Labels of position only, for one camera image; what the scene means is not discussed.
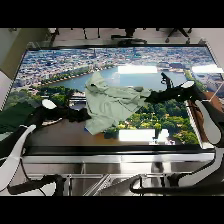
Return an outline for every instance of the crumpled fabric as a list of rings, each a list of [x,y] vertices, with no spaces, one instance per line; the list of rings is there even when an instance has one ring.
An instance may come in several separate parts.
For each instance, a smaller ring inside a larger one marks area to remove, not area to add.
[[[91,119],[86,129],[95,135],[109,127],[117,126],[147,103],[151,91],[143,87],[108,86],[99,72],[86,82],[86,107]]]

